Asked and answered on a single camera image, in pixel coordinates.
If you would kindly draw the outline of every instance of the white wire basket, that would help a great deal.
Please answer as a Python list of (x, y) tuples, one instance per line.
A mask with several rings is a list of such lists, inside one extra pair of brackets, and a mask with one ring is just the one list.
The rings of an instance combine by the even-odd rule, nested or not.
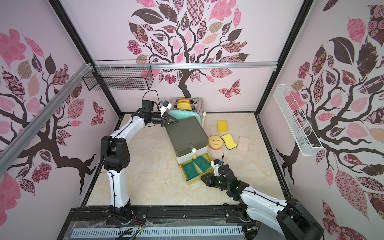
[[(285, 97), (291, 96), (293, 99), (293, 102), (289, 104)], [(291, 92), (289, 91), (287, 85), (285, 84), (279, 84), (276, 87), (276, 90), (273, 94), (273, 97), (275, 98), (277, 104), (280, 107), (281, 112), (284, 115), (285, 120), (288, 123), (289, 128), (291, 129), (291, 132), (293, 134), (293, 137), (295, 138), (295, 141), (300, 149), (300, 152), (303, 156), (313, 156), (317, 152), (319, 152), (321, 149), (323, 149), (323, 145), (321, 144), (319, 138), (317, 137), (316, 133), (313, 131), (313, 128), (306, 118), (305, 113), (301, 108), (299, 108), (299, 105), (296, 101), (296, 99), (293, 97)], [(297, 119), (294, 111), (292, 110), (292, 106), (295, 107), (296, 111), (300, 111), (301, 118), (304, 120), (299, 122)], [(306, 133), (313, 133), (316, 136), (317, 141), (316, 142), (310, 142)]]

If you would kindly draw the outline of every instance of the vent grille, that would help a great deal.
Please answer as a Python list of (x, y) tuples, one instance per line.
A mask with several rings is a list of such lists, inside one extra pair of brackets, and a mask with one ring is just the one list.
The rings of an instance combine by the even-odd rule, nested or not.
[[(75, 238), (116, 238), (129, 228), (75, 228)], [(131, 237), (136, 232), (124, 237)], [(188, 237), (188, 236), (242, 236), (241, 226), (195, 226), (195, 227), (146, 227), (138, 237)]]

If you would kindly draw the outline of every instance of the green scouring pad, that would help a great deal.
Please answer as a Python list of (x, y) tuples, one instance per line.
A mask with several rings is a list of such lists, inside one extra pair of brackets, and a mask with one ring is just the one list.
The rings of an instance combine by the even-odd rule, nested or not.
[(192, 161), (196, 164), (198, 168), (200, 168), (202, 172), (206, 172), (208, 168), (211, 167), (211, 164), (209, 164), (209, 162), (203, 156), (199, 156), (196, 159), (193, 159)]
[(182, 165), (185, 174), (187, 175), (187, 180), (191, 180), (194, 177), (197, 177), (199, 174), (196, 171), (195, 165), (193, 162)]

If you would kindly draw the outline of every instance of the pink sponge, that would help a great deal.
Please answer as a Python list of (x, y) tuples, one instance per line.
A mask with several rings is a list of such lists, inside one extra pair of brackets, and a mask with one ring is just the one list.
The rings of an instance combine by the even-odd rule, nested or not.
[(240, 136), (239, 142), (237, 144), (237, 150), (242, 152), (248, 152), (249, 138)]

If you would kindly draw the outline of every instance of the marble floor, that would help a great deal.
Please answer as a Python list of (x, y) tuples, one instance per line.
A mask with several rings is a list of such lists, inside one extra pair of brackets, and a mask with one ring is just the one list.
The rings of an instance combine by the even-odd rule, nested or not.
[[(128, 122), (126, 115), (121, 126)], [(272, 197), (284, 199), (264, 140), (252, 113), (207, 114), (204, 130), (208, 136), (217, 132), (217, 120), (226, 120), (228, 133), (235, 142), (240, 136), (250, 139), (247, 153), (236, 148), (208, 147), (212, 159), (221, 159), (233, 170), (238, 180)], [(132, 205), (209, 205), (238, 204), (226, 191), (207, 187), (202, 181), (187, 185), (169, 145), (164, 127), (141, 129), (129, 142), (131, 161), (127, 170), (127, 191)], [(100, 173), (87, 205), (109, 205), (111, 192), (107, 173)]]

